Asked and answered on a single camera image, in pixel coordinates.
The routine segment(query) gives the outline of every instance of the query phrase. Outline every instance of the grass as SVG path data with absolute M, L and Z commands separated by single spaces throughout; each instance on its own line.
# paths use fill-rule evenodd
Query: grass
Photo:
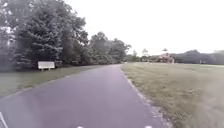
M 44 82 L 75 74 L 100 66 L 81 66 L 54 69 L 51 71 L 0 73 L 0 97 L 15 93 L 24 88 L 34 87 Z
M 122 69 L 174 128 L 224 128 L 223 66 L 128 63 Z

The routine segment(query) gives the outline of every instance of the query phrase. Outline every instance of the white sign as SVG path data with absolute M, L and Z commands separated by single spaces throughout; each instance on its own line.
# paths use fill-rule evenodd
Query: white sign
M 55 68 L 55 64 L 53 61 L 38 61 L 39 69 L 51 69 Z

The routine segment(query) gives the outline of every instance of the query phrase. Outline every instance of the tree line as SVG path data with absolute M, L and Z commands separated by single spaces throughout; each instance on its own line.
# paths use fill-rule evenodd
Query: tree line
M 160 55 L 148 55 L 148 51 L 143 49 L 142 56 L 138 56 L 137 52 L 128 54 L 125 58 L 127 62 L 160 62 Z M 170 53 L 170 57 L 174 58 L 175 63 L 187 64 L 224 64 L 224 50 L 216 51 L 214 53 L 200 53 L 197 50 L 189 50 L 184 53 Z
M 131 47 L 99 32 L 88 39 L 85 18 L 63 0 L 1 0 L 1 68 L 121 63 Z

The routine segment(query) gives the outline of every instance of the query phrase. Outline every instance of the overcast sky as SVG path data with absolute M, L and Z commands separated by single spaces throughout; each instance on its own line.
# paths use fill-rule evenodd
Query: overcast sky
M 92 36 L 131 44 L 139 55 L 224 49 L 224 0 L 65 0 Z

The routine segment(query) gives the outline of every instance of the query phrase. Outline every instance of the paved path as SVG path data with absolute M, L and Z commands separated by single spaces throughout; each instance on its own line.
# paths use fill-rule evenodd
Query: paved path
M 0 111 L 8 128 L 163 128 L 144 102 L 114 65 L 3 98 Z

